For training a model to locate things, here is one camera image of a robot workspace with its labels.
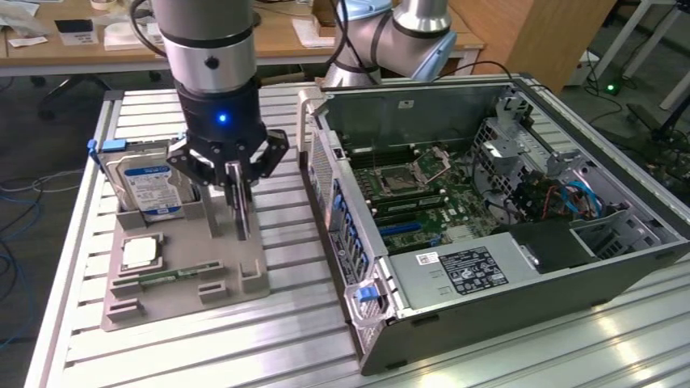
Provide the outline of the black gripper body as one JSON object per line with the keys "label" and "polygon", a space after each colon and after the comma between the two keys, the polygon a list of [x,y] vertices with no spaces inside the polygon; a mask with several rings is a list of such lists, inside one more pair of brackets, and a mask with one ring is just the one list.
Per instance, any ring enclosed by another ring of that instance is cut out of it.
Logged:
{"label": "black gripper body", "polygon": [[[268,139],[261,117],[261,83],[253,78],[241,88],[226,92],[191,91],[181,82],[175,86],[187,124],[186,136],[221,142],[227,147],[226,165],[241,162],[245,149],[256,152]],[[236,183],[237,179],[227,175],[227,186]]]}

